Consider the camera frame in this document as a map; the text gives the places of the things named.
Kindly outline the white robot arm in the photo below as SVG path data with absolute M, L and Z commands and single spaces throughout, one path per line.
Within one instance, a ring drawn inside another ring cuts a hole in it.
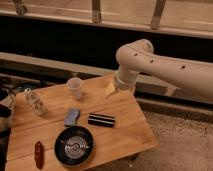
M 108 96 L 119 90 L 134 89 L 137 76 L 143 72 L 213 101 L 212 63 L 156 55 L 147 39 L 121 46 L 116 61 L 119 68 L 106 88 Z

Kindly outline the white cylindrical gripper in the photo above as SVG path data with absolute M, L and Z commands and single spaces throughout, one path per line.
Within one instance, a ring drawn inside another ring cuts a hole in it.
M 114 76 L 114 84 L 109 83 L 105 89 L 105 97 L 109 98 L 115 95 L 118 90 L 128 90 L 134 85 L 134 75 L 130 72 L 116 71 Z

